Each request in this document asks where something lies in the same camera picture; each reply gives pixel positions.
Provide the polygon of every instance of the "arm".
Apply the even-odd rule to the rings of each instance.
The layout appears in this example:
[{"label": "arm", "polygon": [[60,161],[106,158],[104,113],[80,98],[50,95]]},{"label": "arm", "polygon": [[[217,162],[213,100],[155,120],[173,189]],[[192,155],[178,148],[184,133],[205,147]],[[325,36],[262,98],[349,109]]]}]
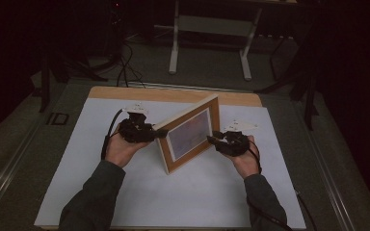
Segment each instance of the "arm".
[{"label": "arm", "polygon": [[148,143],[129,143],[114,134],[104,161],[92,177],[62,210],[59,230],[109,230],[125,167],[134,154]]},{"label": "arm", "polygon": [[[250,149],[258,160],[260,158],[259,151],[254,144],[254,137],[248,136],[248,139],[251,142]],[[258,212],[258,210],[262,211],[282,223],[287,223],[287,216],[283,207],[279,204],[278,198],[266,178],[260,174],[258,162],[252,155],[249,151],[237,157],[225,155],[232,161],[236,170],[244,179],[250,207],[251,227],[254,230],[284,230]]]},{"label": "arm", "polygon": [[109,230],[124,175],[121,167],[101,161],[62,210],[59,230]]}]

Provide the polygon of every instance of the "dark background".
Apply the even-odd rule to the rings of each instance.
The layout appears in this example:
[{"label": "dark background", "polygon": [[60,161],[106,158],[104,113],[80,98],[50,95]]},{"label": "dark background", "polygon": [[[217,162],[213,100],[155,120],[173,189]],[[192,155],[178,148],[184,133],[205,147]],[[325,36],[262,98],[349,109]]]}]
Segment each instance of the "dark background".
[{"label": "dark background", "polygon": [[[173,1],[0,1],[0,122],[33,90],[40,45],[49,41],[76,60],[119,52],[112,43],[110,5],[120,3],[124,20],[153,38],[153,24],[172,25]],[[322,74],[317,89],[348,143],[370,189],[370,1],[328,1],[310,41]],[[288,8],[265,12],[262,35],[283,35]]]}]

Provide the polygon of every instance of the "photo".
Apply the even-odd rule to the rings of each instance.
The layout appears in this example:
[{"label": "photo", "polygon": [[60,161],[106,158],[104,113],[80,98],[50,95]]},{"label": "photo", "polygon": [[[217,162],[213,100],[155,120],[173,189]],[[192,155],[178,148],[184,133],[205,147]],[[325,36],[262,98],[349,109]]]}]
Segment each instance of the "photo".
[{"label": "photo", "polygon": [[167,139],[174,161],[178,160],[196,146],[206,141],[206,136],[212,136],[209,110],[206,109],[191,119],[171,130]]},{"label": "photo", "polygon": [[218,94],[212,94],[153,126],[168,132],[158,143],[167,174],[210,147],[206,136],[220,130]]}]

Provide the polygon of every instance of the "right hand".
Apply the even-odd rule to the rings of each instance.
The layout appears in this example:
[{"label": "right hand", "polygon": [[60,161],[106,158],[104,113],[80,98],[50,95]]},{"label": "right hand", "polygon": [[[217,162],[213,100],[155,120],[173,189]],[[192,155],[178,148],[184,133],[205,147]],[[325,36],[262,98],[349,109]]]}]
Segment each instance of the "right hand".
[{"label": "right hand", "polygon": [[[248,140],[250,141],[250,149],[256,155],[258,159],[258,153],[259,150],[257,149],[256,145],[254,145],[254,136],[248,136]],[[246,151],[244,154],[232,157],[225,155],[230,161],[232,161],[233,165],[236,167],[237,172],[242,176],[243,179],[250,175],[258,174],[259,171],[259,165],[256,159],[252,156],[252,154],[248,151]]]}]

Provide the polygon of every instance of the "gray carpet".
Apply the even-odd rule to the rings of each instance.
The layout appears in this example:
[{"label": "gray carpet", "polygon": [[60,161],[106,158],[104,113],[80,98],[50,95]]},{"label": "gray carpet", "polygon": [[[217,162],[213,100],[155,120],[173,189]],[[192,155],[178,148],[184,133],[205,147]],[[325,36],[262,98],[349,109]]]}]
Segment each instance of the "gray carpet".
[{"label": "gray carpet", "polygon": [[[238,54],[233,51],[181,47],[177,73],[170,75],[168,66],[171,49],[168,46],[131,43],[133,56],[130,64],[134,70],[143,74],[142,81],[147,87],[155,87],[147,84],[152,83],[251,91],[274,83],[268,64],[268,53],[271,50],[268,47],[274,44],[273,40],[265,38],[253,46],[249,54],[254,76],[251,82],[243,80]],[[277,58],[284,59],[282,51]],[[285,62],[279,64],[278,73],[283,70]],[[105,85],[116,83],[119,70],[120,67],[117,67],[101,74],[110,79]],[[134,80],[134,73],[128,71],[129,80]],[[33,225],[40,204],[65,151],[87,94],[92,85],[96,84],[104,85],[74,77],[60,99],[54,102],[54,108],[49,112],[69,114],[69,122],[66,126],[42,125],[37,131],[26,149],[17,174],[0,200],[0,230],[40,230]],[[132,81],[129,84],[140,86]],[[290,87],[286,87],[260,97],[263,106],[269,110],[293,184],[301,192],[318,230],[341,230],[341,226],[331,204],[329,185],[326,184],[317,152],[324,157],[323,160],[339,189],[354,228],[370,230],[370,194],[322,96],[317,94],[315,105],[319,115],[313,118],[314,132],[309,132],[303,123],[303,103],[290,101],[286,94],[289,89]],[[27,98],[1,124],[0,169],[14,152],[16,144],[22,140],[28,127],[39,119],[38,109],[37,98]],[[307,230],[314,230],[307,213],[302,209]]]}]

